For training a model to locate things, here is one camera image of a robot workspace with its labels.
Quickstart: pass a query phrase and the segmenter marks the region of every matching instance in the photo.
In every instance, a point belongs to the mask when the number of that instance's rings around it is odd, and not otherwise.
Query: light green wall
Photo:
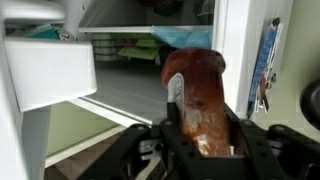
[[[320,78],[320,0],[295,0],[271,109],[259,113],[258,123],[285,124],[320,141],[320,131],[305,120],[299,106],[303,88],[315,78]]]
[[[71,103],[52,106],[47,156],[81,142],[117,124]]]

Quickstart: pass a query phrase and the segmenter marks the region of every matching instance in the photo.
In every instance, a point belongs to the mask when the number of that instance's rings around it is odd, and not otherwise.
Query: brown bottle
[[[162,71],[162,83],[166,88],[176,73],[184,78],[182,132],[204,156],[230,155],[222,84],[224,69],[220,53],[186,48],[172,53]]]

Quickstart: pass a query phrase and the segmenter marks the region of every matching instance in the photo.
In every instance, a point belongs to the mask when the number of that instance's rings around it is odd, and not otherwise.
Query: white label
[[[168,84],[168,102],[175,102],[180,112],[181,120],[184,117],[184,79],[182,74],[175,74]]]

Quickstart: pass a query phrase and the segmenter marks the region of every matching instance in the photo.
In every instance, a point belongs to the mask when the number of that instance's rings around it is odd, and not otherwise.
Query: bottle label
[[[175,74],[168,83],[168,102],[175,102],[181,120],[184,117],[184,79],[182,74]]]

